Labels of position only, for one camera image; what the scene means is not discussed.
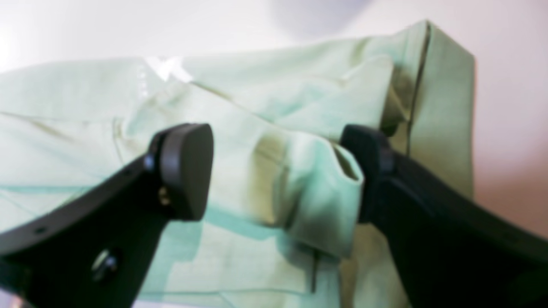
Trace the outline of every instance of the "hole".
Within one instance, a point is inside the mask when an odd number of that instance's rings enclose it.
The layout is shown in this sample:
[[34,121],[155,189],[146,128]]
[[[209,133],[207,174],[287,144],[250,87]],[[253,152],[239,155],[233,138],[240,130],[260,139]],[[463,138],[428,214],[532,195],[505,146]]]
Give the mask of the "hole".
[[46,228],[46,227],[40,227],[40,228],[37,228],[37,229],[35,230],[35,234],[36,234],[36,235],[40,235],[40,234],[45,233],[47,230],[48,230],[48,228]]

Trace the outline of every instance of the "black plastic arm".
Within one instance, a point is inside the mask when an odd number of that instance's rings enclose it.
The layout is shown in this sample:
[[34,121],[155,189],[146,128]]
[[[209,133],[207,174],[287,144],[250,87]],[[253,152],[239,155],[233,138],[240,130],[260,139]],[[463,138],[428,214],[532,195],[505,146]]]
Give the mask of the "black plastic arm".
[[0,235],[0,287],[37,308],[129,308],[169,220],[200,220],[213,160],[209,125],[158,133],[84,196]]
[[366,176],[359,222],[387,237],[413,308],[548,307],[548,242],[463,198],[380,132],[348,125],[341,144]]

